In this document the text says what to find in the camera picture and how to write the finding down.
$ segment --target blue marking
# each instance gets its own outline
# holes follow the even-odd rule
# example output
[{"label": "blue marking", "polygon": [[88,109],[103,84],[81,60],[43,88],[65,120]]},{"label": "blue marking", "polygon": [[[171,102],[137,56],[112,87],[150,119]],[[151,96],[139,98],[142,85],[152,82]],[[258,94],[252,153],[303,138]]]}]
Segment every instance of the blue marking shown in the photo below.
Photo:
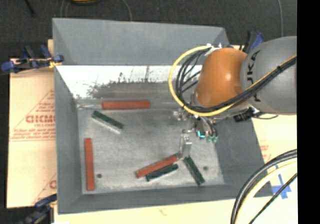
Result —
[{"label": "blue marking", "polygon": [[[280,181],[280,185],[275,185],[275,186],[271,186],[271,189],[272,189],[272,193],[275,194],[277,193],[277,191],[284,185],[284,181],[282,179],[282,176],[281,174],[278,175],[279,177],[279,181]],[[287,193],[288,192],[291,192],[291,188],[290,186],[287,186],[281,193],[280,193],[280,196],[282,199],[287,199],[288,198],[288,195]]]}]

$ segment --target clamp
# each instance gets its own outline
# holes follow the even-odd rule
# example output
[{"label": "clamp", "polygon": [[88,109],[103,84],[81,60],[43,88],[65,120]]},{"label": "clamp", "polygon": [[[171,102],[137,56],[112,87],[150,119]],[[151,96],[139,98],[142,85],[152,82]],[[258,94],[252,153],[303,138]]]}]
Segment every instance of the clamp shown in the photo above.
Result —
[{"label": "clamp", "polygon": [[2,63],[1,70],[5,73],[18,73],[25,70],[54,67],[65,60],[63,55],[52,56],[43,44],[39,48],[43,57],[36,58],[32,48],[26,45],[22,51],[22,58]]},{"label": "clamp", "polygon": [[34,207],[36,210],[29,214],[24,220],[19,221],[17,224],[39,224],[41,223],[47,216],[52,214],[52,206],[53,202],[57,201],[57,194],[52,194],[44,199],[35,203]]}]

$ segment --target kuka logo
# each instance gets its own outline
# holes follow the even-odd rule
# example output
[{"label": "kuka logo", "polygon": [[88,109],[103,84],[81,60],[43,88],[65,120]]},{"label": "kuka logo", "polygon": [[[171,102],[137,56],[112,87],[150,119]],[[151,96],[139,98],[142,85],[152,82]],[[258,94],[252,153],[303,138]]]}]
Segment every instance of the kuka logo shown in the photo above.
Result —
[{"label": "kuka logo", "polygon": [[[260,50],[258,50],[257,52],[255,52],[252,56],[251,56],[251,60],[252,60],[252,63],[248,64],[248,72],[246,73],[246,79],[247,81],[251,82],[251,84],[253,85],[255,82],[254,82],[254,79],[253,79],[253,67],[255,65],[255,61],[256,61],[256,57],[258,55],[258,53],[260,52]],[[260,102],[261,100],[258,98],[257,94],[255,93],[253,95],[253,98],[254,98],[254,101],[255,102]]]},{"label": "kuka logo", "polygon": [[29,124],[34,123],[54,123],[56,121],[55,115],[27,115],[25,121]]}]

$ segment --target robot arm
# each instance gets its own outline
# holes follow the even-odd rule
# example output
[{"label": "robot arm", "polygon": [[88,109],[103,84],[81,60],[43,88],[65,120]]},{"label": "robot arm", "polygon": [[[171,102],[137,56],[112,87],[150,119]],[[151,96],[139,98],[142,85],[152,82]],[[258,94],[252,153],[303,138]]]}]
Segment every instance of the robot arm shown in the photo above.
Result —
[{"label": "robot arm", "polygon": [[[297,113],[297,37],[266,42],[257,38],[246,46],[248,52],[223,47],[210,53],[212,46],[207,45],[191,49],[176,60],[169,76],[169,89],[176,102],[195,117],[196,123],[198,117],[214,124],[229,117],[240,121],[238,117],[244,114],[246,118],[242,119],[261,114]],[[186,57],[174,90],[172,71]],[[190,70],[200,57],[206,58],[198,71],[195,89],[187,100],[182,86],[189,80],[188,76],[194,76]]]}]

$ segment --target yellow cable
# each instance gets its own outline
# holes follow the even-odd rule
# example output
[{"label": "yellow cable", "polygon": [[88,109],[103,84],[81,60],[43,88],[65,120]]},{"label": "yellow cable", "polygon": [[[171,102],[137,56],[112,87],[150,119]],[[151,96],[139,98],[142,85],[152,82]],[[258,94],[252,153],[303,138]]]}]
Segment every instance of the yellow cable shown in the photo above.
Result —
[{"label": "yellow cable", "polygon": [[[168,76],[168,85],[169,85],[169,90],[171,92],[172,97],[174,98],[174,100],[186,111],[188,111],[189,113],[196,115],[196,116],[200,116],[200,117],[210,117],[210,116],[215,116],[218,114],[221,114],[222,112],[230,109],[235,103],[232,103],[230,105],[227,105],[225,107],[222,107],[218,110],[215,111],[211,111],[211,112],[198,112],[198,111],[194,111],[190,108],[188,108],[187,106],[185,106],[185,104],[178,98],[178,96],[175,93],[173,84],[172,84],[172,75],[177,67],[177,65],[179,64],[179,62],[185,58],[186,56],[198,52],[198,51],[202,51],[205,49],[209,49],[212,48],[212,45],[204,45],[204,46],[198,46],[195,47],[193,49],[190,49],[188,51],[186,51],[185,53],[183,53],[172,65],[170,72],[169,72],[169,76]],[[290,57],[289,59],[287,59],[286,61],[284,61],[281,65],[283,65],[284,63],[290,61],[291,59],[295,58],[297,55],[295,54],[294,56]],[[266,75],[264,75],[263,77],[261,77],[258,81],[256,81],[255,83],[253,83],[251,86],[249,86],[245,91],[247,91],[248,89],[250,89],[251,87],[255,86],[257,83],[259,83],[262,79],[264,79],[265,77],[267,77],[270,73],[272,73],[273,71],[275,71],[278,67],[275,67],[272,71],[270,71],[269,73],[267,73]]]},{"label": "yellow cable", "polygon": [[267,174],[265,177],[263,177],[251,190],[250,192],[246,195],[246,197],[243,199],[241,206],[239,207],[239,211],[234,219],[234,224],[238,222],[238,216],[240,216],[241,211],[243,211],[244,206],[256,195],[256,193],[269,181],[271,181],[274,177],[279,175],[280,173],[284,172],[285,170],[292,168],[294,166],[297,166],[297,160],[287,163],[269,174]]}]

